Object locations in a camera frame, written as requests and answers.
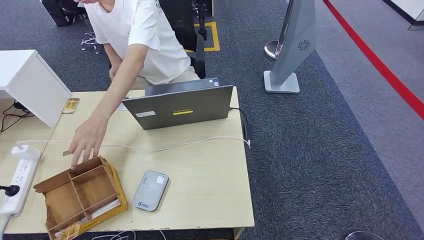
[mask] wooden desk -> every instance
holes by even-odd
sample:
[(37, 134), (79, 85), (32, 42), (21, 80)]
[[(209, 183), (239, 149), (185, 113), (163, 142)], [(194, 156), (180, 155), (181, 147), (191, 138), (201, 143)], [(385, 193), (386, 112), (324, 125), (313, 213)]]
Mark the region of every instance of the wooden desk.
[[(91, 114), (104, 92), (77, 92), (81, 98), (74, 114), (63, 115), (52, 141), (71, 141), (74, 131)], [(130, 91), (132, 97), (143, 90)], [(238, 107), (234, 88), (232, 107)], [(144, 131), (127, 111), (117, 111), (110, 119), (103, 144), (161, 149), (213, 136), (242, 137), (238, 111), (227, 119), (199, 122)], [(62, 157), (67, 143), (49, 143), (41, 157), (34, 184), (70, 167), (72, 156)], [(118, 171), (130, 203), (147, 170), (165, 173), (169, 184), (156, 211), (147, 212), (130, 204), (125, 211), (93, 231), (182, 230), (235, 228), (238, 238), (244, 227), (254, 226), (252, 201), (244, 142), (213, 139), (178, 148), (146, 152), (125, 147), (101, 147), (100, 155)], [(45, 233), (44, 196), (33, 190), (22, 214), (10, 221), (6, 233)]]
[[(3, 120), (3, 111), (9, 108), (14, 99), (0, 99), (0, 121)], [(8, 110), (8, 114), (22, 115), (21, 110)], [(5, 126), (14, 123), (18, 118), (8, 116), (4, 122)], [(12, 148), (17, 142), (25, 140), (49, 140), (54, 128), (48, 127), (36, 116), (23, 118), (7, 131), (0, 133), (0, 184), (9, 185), (18, 166), (19, 159), (11, 154)], [(35, 142), (31, 144), (41, 152), (45, 149), (46, 142)], [(3, 191), (0, 192), (0, 203), (4, 199)], [(0, 217), (0, 223), (3, 223), (3, 217)]]

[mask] wooden organizer box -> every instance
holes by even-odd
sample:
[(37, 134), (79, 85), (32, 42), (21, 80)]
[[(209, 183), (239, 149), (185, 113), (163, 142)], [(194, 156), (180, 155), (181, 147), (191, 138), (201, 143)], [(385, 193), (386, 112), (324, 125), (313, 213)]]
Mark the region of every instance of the wooden organizer box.
[[(56, 239), (55, 233), (84, 218), (87, 221), (80, 223), (77, 236), (128, 209), (117, 171), (101, 156), (50, 177), (34, 189), (45, 196), (45, 226), (51, 240)], [(95, 211), (115, 200), (119, 206), (92, 218)]]

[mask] white cabinet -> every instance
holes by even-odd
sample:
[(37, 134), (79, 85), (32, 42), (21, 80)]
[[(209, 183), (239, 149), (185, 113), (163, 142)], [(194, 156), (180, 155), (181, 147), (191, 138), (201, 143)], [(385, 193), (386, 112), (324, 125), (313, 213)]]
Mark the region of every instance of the white cabinet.
[(0, 98), (14, 98), (49, 127), (58, 123), (71, 91), (36, 50), (0, 51)]
[(418, 20), (418, 18), (422, 18), (424, 20), (424, 16), (420, 16), (421, 12), (424, 10), (424, 0), (391, 0), (394, 4), (396, 4), (400, 9), (402, 9), (405, 13), (411, 16), (413, 19)]

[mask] desk surface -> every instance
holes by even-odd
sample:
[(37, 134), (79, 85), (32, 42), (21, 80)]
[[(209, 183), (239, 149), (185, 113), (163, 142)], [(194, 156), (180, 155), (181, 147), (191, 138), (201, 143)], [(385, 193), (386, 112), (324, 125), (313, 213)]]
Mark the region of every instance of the desk surface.
[[(71, 141), (76, 127), (93, 111), (104, 92), (77, 92), (81, 98), (74, 114), (63, 115), (52, 141)], [(143, 90), (130, 91), (132, 97)], [(238, 106), (234, 88), (231, 106)], [(240, 114), (227, 119), (144, 131), (127, 111), (110, 119), (103, 144), (159, 149), (213, 136), (242, 137)], [(67, 143), (49, 143), (41, 157), (33, 185), (69, 168), (72, 156), (62, 157)], [(252, 227), (254, 217), (244, 142), (213, 139), (161, 152), (125, 147), (101, 147), (100, 155), (118, 171), (129, 203), (147, 170), (165, 173), (169, 184), (156, 211), (129, 204), (128, 211), (93, 228), (93, 231), (175, 230)], [(45, 233), (44, 196), (32, 189), (21, 215), (13, 218), (6, 233)]]

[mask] red line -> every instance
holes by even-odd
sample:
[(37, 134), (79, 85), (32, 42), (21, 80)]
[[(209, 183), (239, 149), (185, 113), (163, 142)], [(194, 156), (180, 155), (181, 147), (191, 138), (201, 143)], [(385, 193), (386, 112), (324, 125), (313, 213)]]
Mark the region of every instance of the red line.
[(346, 33), (355, 42), (358, 48), (371, 62), (372, 65), (386, 79), (388, 84), (405, 100), (405, 102), (424, 120), (424, 103), (414, 95), (402, 82), (396, 77), (392, 71), (379, 59), (379, 57), (371, 50), (370, 47), (361, 39), (349, 23), (342, 17), (329, 0), (323, 0), (327, 8), (334, 15)]

